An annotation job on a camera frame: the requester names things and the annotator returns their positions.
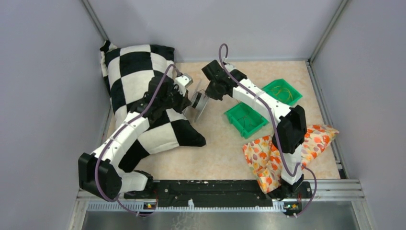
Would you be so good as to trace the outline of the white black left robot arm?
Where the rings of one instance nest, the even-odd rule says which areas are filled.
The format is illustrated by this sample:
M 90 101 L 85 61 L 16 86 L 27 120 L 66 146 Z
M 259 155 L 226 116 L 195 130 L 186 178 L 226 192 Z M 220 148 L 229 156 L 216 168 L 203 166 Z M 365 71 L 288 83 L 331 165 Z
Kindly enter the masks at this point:
M 106 201 L 135 191 L 140 197 L 153 194 L 152 178 L 145 172 L 125 172 L 120 161 L 141 134 L 168 109 L 182 112 L 190 105 L 188 87 L 193 80 L 187 74 L 174 79 L 153 77 L 143 97 L 135 101 L 117 130 L 91 154 L 83 153 L 78 160 L 79 187 Z

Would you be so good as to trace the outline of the grey perforated cable spool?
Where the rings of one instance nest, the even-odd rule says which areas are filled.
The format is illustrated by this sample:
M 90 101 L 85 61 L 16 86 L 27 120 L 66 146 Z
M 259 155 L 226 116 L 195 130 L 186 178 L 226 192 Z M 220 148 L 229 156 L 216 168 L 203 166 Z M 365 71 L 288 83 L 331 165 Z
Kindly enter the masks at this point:
M 185 116 L 189 115 L 189 118 L 191 118 L 195 123 L 201 117 L 209 101 L 209 97 L 206 95 L 205 90 L 201 87 L 201 84 L 202 80 L 199 80 L 191 98 L 192 104 L 183 111 L 183 114 Z

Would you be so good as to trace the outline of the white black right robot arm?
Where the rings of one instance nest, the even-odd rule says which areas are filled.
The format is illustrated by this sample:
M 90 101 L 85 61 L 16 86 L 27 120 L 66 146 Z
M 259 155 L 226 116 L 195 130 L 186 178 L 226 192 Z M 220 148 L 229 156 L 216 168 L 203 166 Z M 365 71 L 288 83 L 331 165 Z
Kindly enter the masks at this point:
M 273 126 L 272 143 L 282 159 L 281 185 L 267 194 L 283 200 L 296 197 L 303 188 L 302 149 L 307 133 L 305 110 L 297 105 L 284 104 L 256 86 L 243 72 L 233 65 L 213 60 L 202 68 L 209 80 L 205 90 L 208 97 L 222 100 L 225 95 L 237 99 Z

